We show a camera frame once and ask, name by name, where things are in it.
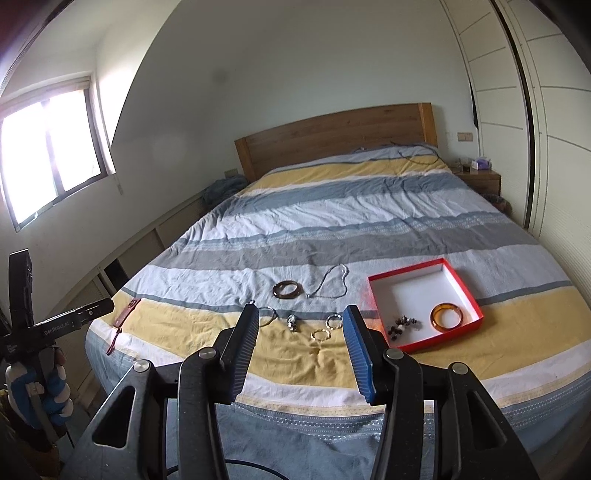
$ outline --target striped bedspread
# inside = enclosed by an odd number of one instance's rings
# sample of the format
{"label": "striped bedspread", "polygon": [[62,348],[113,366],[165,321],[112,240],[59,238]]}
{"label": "striped bedspread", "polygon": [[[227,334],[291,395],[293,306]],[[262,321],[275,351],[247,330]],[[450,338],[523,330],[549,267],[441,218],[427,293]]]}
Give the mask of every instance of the striped bedspread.
{"label": "striped bedspread", "polygon": [[[382,409],[358,393],[342,330],[325,342],[310,334],[348,304],[378,326],[368,276],[438,257],[477,299],[483,325],[413,356],[439,367],[467,363],[528,451],[549,458],[588,410],[591,312],[531,235],[424,147],[365,151],[265,175],[199,220],[115,295],[115,311],[92,323],[87,354],[110,391],[134,359],[177,362],[211,345],[249,300],[271,306],[280,318],[260,328],[242,394],[218,408],[226,456],[291,479],[368,478]],[[341,298],[272,295],[281,280],[312,291],[339,263],[350,269]],[[319,294],[343,291],[335,268]],[[112,324],[133,297],[142,300],[107,356]],[[297,333],[287,328],[291,313],[304,320]],[[433,409],[425,409],[428,457]]]}

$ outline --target screw head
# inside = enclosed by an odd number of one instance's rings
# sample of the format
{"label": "screw head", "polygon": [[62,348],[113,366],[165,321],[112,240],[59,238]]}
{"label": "screw head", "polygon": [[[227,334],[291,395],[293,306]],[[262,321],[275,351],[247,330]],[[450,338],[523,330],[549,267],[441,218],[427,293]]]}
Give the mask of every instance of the screw head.
{"label": "screw head", "polygon": [[468,367],[466,366],[466,364],[463,364],[461,362],[456,362],[452,365],[452,370],[455,374],[458,375],[466,375],[468,373]]}
{"label": "screw head", "polygon": [[389,348],[388,350],[386,350],[386,356],[390,360],[402,360],[404,352],[402,350],[399,350],[398,348]]}
{"label": "screw head", "polygon": [[136,363],[134,363],[134,370],[137,373],[145,372],[148,368],[150,368],[150,362],[147,360],[138,360]]}
{"label": "screw head", "polygon": [[216,356],[216,349],[212,346],[206,346],[203,347],[201,350],[199,350],[199,358],[203,358],[204,360],[209,360],[210,358],[213,358]]}

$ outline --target nightstand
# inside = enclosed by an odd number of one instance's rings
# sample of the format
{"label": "nightstand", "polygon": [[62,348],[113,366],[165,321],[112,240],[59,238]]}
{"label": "nightstand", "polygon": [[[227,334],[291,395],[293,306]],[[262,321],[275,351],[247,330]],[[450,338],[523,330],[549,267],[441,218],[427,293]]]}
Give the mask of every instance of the nightstand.
{"label": "nightstand", "polygon": [[501,176],[495,171],[470,169],[470,172],[454,173],[477,193],[501,194]]}

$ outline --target gold ring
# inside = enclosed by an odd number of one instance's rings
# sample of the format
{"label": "gold ring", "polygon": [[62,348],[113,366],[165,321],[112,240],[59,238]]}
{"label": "gold ring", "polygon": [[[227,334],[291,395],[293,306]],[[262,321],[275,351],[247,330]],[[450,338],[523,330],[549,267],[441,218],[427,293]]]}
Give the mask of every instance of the gold ring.
{"label": "gold ring", "polygon": [[[443,310],[453,310],[456,313],[459,320],[453,327],[444,327],[439,322],[440,314]],[[441,333],[449,332],[450,330],[458,328],[462,324],[463,320],[464,314],[462,313],[461,308],[457,305],[454,305],[453,303],[440,303],[439,305],[435,305],[433,310],[431,310],[431,325],[433,325],[435,330]]]}
{"label": "gold ring", "polygon": [[[316,338],[316,334],[320,333],[320,332],[326,333],[326,338]],[[321,328],[318,330],[314,330],[314,332],[312,332],[312,335],[310,335],[310,336],[311,336],[312,340],[316,340],[317,342],[324,342],[331,337],[331,334],[330,334],[330,330],[327,330],[326,328]]]}

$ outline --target blue gripper pad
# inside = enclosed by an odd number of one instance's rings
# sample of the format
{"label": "blue gripper pad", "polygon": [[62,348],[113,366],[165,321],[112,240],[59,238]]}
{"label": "blue gripper pad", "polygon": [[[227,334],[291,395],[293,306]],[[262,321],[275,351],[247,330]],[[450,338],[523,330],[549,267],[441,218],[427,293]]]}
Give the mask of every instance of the blue gripper pad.
{"label": "blue gripper pad", "polygon": [[229,375],[231,401],[236,400],[236,396],[244,386],[258,329],[258,308],[254,304],[246,305],[220,359],[224,365],[225,373]]}
{"label": "blue gripper pad", "polygon": [[377,396],[373,375],[374,362],[381,361],[381,358],[372,358],[374,355],[371,354],[374,352],[370,350],[373,342],[357,305],[349,305],[343,312],[343,334],[359,393],[365,397],[367,403],[373,405]]}

